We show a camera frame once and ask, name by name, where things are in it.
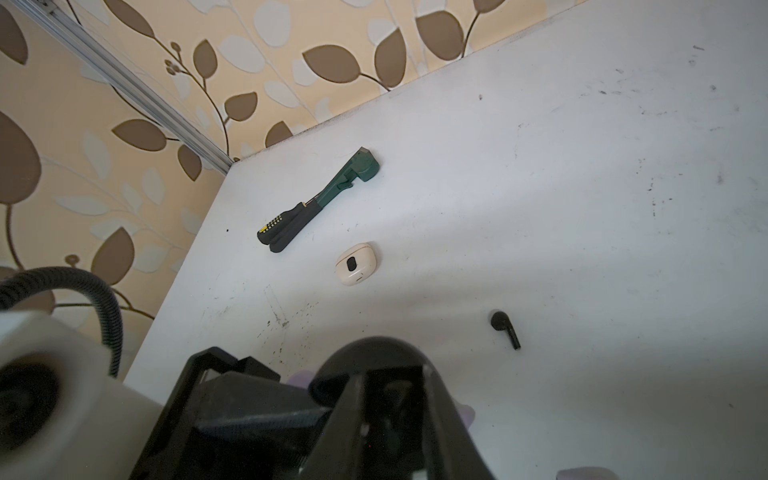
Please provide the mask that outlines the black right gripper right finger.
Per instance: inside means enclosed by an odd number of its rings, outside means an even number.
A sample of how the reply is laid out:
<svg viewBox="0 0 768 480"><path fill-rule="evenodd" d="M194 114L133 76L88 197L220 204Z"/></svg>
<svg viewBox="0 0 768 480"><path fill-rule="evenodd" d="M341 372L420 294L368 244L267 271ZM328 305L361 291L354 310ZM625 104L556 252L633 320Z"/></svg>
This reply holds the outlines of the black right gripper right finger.
<svg viewBox="0 0 768 480"><path fill-rule="evenodd" d="M431 365L422 368L422 452L428 479L494 479Z"/></svg>

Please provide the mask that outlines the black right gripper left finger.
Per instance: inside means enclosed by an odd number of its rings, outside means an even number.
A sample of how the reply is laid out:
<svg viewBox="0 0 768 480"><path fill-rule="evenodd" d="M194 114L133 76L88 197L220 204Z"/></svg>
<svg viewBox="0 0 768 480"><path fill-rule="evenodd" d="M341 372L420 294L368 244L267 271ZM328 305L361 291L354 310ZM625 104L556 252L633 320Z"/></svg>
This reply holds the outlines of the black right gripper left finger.
<svg viewBox="0 0 768 480"><path fill-rule="evenodd" d="M366 383L352 376L340 395L300 479L359 479L362 472Z"/></svg>

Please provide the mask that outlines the cream earbud charging case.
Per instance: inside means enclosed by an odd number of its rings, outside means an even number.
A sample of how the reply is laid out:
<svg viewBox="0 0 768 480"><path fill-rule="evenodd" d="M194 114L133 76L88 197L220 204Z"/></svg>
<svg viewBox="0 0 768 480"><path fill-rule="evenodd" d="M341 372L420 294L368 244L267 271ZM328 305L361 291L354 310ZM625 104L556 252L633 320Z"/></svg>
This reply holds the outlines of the cream earbud charging case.
<svg viewBox="0 0 768 480"><path fill-rule="evenodd" d="M369 243L359 243L336 261L335 274L344 286L353 286L369 278L377 269L375 250Z"/></svg>

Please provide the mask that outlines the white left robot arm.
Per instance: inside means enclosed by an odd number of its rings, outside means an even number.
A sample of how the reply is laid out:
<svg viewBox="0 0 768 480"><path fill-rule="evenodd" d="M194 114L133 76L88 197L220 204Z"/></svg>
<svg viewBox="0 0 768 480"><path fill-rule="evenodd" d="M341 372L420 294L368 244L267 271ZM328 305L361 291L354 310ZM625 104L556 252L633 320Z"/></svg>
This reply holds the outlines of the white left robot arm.
<svg viewBox="0 0 768 480"><path fill-rule="evenodd" d="M37 312L29 298L84 295L101 340ZM277 479L297 475L328 411L253 358L212 347L187 361L159 405L117 381L121 309L98 276L69 267L1 283L1 475L5 479Z"/></svg>

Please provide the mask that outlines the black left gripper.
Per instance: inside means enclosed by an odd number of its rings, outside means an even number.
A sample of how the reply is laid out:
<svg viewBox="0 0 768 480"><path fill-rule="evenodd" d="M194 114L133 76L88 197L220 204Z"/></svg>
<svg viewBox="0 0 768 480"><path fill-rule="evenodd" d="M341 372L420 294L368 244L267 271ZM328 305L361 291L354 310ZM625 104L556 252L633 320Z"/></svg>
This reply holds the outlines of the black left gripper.
<svg viewBox="0 0 768 480"><path fill-rule="evenodd" d="M252 357L192 355L133 479L296 479L330 410Z"/></svg>

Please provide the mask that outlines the black round charging case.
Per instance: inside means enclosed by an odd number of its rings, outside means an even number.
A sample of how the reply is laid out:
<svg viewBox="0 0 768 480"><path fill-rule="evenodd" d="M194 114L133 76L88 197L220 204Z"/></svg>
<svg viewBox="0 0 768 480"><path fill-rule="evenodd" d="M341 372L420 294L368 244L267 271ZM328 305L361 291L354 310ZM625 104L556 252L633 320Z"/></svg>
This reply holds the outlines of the black round charging case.
<svg viewBox="0 0 768 480"><path fill-rule="evenodd" d="M311 382L311 398L329 409L325 427L348 380L354 375L365 378L364 444L359 479L410 479L420 470L426 472L422 452L422 368L425 365L428 365L425 357L406 343L371 337L337 351Z"/></svg>

